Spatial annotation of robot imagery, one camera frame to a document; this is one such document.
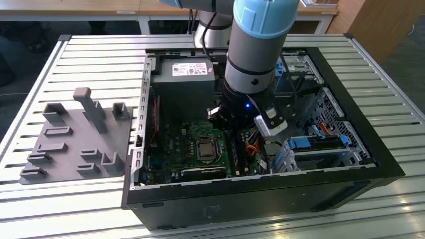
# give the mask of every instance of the wooden cabinet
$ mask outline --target wooden cabinet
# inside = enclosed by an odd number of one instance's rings
[[[382,62],[425,13],[425,0],[339,0],[327,33],[350,33]]]

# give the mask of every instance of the blue cable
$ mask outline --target blue cable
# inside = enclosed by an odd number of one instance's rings
[[[317,134],[317,136],[319,136],[322,139],[326,138],[326,136],[323,136],[323,135],[321,134],[321,132],[318,131],[315,125],[311,126],[311,129],[313,129],[314,133]]]
[[[275,160],[274,160],[274,163],[273,163],[271,169],[273,169],[273,168],[274,168],[274,166],[277,165],[277,163],[278,163],[278,161],[279,161],[281,157],[282,157],[282,154],[279,153],[279,154],[278,154],[278,156],[277,156],[277,158],[275,158]]]

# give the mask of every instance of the metal rail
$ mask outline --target metal rail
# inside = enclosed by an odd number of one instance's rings
[[[54,48],[15,116],[0,163],[1,238],[380,238],[425,231],[423,115],[352,40],[342,35],[289,35],[285,46],[318,47],[382,138],[406,177],[360,195],[338,209],[166,231],[147,231],[121,210],[123,178],[22,186],[18,173],[34,146],[46,102],[71,101],[74,87],[91,88],[103,107],[134,107],[146,48],[193,47],[187,36],[74,36]]]

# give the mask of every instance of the power supply label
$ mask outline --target power supply label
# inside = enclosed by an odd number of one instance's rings
[[[198,76],[206,74],[206,63],[173,64],[173,76]]]

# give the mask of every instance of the wooden table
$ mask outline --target wooden table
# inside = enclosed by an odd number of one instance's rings
[[[187,20],[187,9],[179,9],[161,4],[157,0],[141,0],[138,8],[138,24],[141,33],[147,35],[149,21],[151,20]],[[306,8],[298,3],[298,15],[295,21],[317,21],[314,34],[324,34],[332,16],[338,15],[335,8]]]
[[[187,20],[187,9],[157,0],[0,0],[0,21],[117,21],[134,20],[141,34],[149,35],[149,21]],[[326,33],[334,8],[298,5],[297,21],[318,22],[314,33]]]
[[[0,0],[0,21],[137,20],[141,0]]]

